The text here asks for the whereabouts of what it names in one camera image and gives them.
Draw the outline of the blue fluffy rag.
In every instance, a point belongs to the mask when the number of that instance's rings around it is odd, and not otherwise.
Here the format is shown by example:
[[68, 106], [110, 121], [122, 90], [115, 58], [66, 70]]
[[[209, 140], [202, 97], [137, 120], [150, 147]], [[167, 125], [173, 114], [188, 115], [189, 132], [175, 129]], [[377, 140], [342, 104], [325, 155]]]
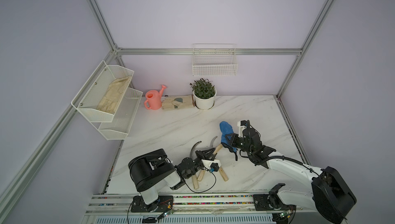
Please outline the blue fluffy rag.
[[[222, 134], [234, 133], [232, 126], [225, 121], [222, 121], [219, 126]], [[230, 147], [233, 147], [232, 145], [226, 145], [226, 144], [222, 144], [222, 145], [224, 148], [227, 148], [228, 150], [230, 149]]]

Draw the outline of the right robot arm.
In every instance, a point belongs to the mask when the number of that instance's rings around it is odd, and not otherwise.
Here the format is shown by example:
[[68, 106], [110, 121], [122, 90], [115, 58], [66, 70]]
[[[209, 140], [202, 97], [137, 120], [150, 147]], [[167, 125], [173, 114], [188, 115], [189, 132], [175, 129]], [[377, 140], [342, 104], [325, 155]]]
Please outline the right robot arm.
[[243, 125], [240, 134], [231, 125], [220, 123], [221, 143], [231, 153], [245, 152], [255, 166], [263, 166], [291, 177], [308, 188], [306, 192], [286, 190], [285, 183], [276, 184], [262, 203], [272, 210], [296, 205], [317, 211], [327, 221], [340, 224], [357, 203], [355, 195], [340, 173], [333, 167], [319, 168], [286, 157], [276, 149], [262, 144], [260, 133]]

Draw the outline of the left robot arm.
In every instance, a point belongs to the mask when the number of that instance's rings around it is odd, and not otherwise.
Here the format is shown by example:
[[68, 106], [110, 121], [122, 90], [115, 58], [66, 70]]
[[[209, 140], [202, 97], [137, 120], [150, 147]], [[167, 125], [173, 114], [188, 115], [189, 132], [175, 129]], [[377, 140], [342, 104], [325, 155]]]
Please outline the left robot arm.
[[159, 199], [157, 184], [165, 182], [172, 190], [177, 190], [201, 170], [219, 171], [221, 162], [214, 151], [214, 148], [198, 150], [196, 158], [186, 157], [180, 164], [173, 165], [165, 151], [158, 149], [132, 159], [128, 164], [129, 174], [144, 204], [151, 205]]

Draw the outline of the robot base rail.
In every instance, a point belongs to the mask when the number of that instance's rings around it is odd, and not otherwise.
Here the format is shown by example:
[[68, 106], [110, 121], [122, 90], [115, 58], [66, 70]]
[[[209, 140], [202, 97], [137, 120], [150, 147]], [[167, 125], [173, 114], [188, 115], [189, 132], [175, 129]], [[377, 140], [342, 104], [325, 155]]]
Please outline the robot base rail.
[[252, 193], [174, 194], [155, 212], [133, 210], [133, 195], [95, 195], [84, 224], [293, 224], [296, 214], [310, 213], [299, 206], [258, 210]]

